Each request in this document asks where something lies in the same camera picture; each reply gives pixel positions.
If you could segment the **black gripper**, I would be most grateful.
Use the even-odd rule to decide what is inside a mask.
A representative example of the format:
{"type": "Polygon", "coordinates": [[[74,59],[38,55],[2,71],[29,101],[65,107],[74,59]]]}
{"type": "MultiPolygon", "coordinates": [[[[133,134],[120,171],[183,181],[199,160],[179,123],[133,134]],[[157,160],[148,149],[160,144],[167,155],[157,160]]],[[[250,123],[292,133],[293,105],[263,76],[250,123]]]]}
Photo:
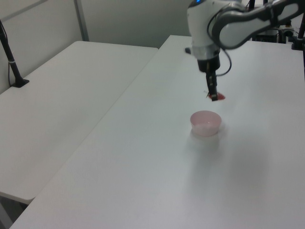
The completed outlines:
{"type": "Polygon", "coordinates": [[[211,96],[212,101],[217,101],[217,77],[215,71],[220,68],[219,55],[216,55],[215,57],[209,60],[197,60],[197,63],[199,70],[203,73],[206,73],[206,82],[208,88],[207,95],[211,96]]]}

